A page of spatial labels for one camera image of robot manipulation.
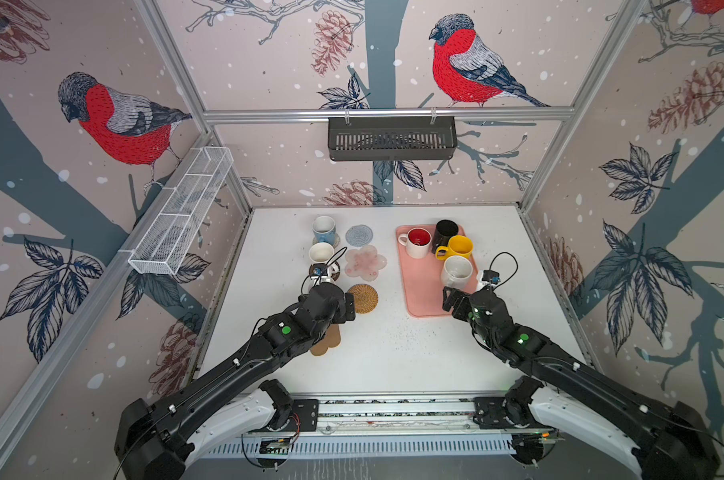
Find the rattan woven round coaster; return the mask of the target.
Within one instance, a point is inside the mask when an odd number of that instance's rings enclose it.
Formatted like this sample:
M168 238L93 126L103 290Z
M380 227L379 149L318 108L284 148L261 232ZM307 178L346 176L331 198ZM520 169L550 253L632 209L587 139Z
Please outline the rattan woven round coaster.
M378 305L378 293L371 285L356 284L350 287L348 292L354 297L357 314L371 313Z

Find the pink flower resin coaster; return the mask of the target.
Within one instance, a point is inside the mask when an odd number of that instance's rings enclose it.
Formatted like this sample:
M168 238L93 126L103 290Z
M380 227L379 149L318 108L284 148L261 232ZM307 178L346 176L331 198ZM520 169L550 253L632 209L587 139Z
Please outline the pink flower resin coaster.
M361 278L364 281L375 281L380 271L387 266L387 259L372 245L365 245L359 249L349 249L344 255L346 261L344 273L351 278Z

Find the pink rectangular tray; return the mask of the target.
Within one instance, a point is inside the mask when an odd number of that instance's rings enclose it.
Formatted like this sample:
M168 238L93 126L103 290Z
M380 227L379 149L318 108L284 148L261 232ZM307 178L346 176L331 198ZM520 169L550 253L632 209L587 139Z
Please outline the pink rectangular tray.
M434 233L436 224L431 225L404 225L396 229L396 237L406 233L414 227L421 227L428 230L431 236ZM459 226L459 234L464 235L463 228ZM444 316L446 312L442 309L442 291L445 287L441 282L441 272L444 261L438 260L435 253L432 252L432 242L430 245L430 253L423 259L410 258L405 248L398 242L399 265L402 276L406 309L408 313L416 318L430 318ZM472 293L478 287L478 267L473 258L473 252L468 259L474 267L473 278L466 287L460 290Z

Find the blue woven round coaster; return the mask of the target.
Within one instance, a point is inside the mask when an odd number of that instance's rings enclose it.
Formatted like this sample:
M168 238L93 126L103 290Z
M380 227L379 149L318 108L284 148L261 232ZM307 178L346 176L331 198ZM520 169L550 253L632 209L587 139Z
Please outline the blue woven round coaster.
M368 225L360 224L347 230L345 240L350 246L359 248L370 244L373 236L373 231Z

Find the yellow mug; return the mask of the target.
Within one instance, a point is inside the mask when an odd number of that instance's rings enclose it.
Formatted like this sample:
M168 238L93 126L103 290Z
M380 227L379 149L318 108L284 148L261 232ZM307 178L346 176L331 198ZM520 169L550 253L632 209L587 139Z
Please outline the yellow mug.
M469 259L473 248L474 244L471 239L463 235L455 235L449 239L445 246L439 246L436 249L435 257L442 261L453 256Z

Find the light blue mug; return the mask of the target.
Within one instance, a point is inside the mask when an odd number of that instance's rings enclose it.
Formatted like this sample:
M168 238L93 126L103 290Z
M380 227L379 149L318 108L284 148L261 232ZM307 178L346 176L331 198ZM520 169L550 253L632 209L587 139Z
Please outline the light blue mug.
M321 215L312 222L314 243L328 243L334 246L337 241L336 222L331 216Z

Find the white mug red inside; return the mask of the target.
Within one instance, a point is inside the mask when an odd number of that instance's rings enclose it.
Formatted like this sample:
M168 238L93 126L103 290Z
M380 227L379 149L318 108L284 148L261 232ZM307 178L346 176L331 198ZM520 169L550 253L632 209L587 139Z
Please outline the white mug red inside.
M406 254L413 259L423 259L430 253L431 233L421 227L414 227L398 235L398 242Z

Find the dark brown scratched round coaster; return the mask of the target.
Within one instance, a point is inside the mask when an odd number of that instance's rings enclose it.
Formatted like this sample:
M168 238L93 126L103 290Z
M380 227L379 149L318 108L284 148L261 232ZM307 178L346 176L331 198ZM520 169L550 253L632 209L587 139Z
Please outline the dark brown scratched round coaster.
M340 276L340 267L339 267L339 265L338 265L337 263L333 263L333 264L331 264L330 266L332 267L333 280L334 280L334 282L335 282L335 281L339 278L339 276Z

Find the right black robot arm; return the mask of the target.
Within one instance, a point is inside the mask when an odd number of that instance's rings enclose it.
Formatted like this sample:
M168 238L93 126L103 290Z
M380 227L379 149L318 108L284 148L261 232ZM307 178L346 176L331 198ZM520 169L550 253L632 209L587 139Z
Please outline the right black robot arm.
M701 415L669 406L599 373L539 331L513 321L492 286L472 294L446 287L443 309L466 322L475 341L522 372L504 398L515 426L563 431L641 479L712 479L721 466Z

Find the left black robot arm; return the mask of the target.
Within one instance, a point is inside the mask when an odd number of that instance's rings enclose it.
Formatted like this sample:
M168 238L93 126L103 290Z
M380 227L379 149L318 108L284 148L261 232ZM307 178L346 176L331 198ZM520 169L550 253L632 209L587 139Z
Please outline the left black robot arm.
M154 404L137 399L123 410L115 473L179 479L201 454L233 436L299 425L293 398L272 373L318 344L330 326L355 317L353 295L321 283L257 320L248 340L206 374Z

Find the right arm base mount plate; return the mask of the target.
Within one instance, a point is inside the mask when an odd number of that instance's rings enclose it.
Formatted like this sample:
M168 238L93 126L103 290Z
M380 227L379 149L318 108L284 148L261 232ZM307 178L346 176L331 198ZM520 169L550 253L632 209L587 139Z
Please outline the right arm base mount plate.
M555 428L536 420L531 411L530 397L475 397L472 421L482 430L530 429L554 431Z

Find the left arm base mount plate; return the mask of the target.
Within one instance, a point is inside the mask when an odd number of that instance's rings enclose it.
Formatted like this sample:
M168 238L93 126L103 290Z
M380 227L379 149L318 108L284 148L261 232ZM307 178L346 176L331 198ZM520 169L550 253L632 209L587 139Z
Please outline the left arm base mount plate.
M314 432L319 416L319 401L316 399L294 400L290 407L283 406L275 411L268 428L275 432Z

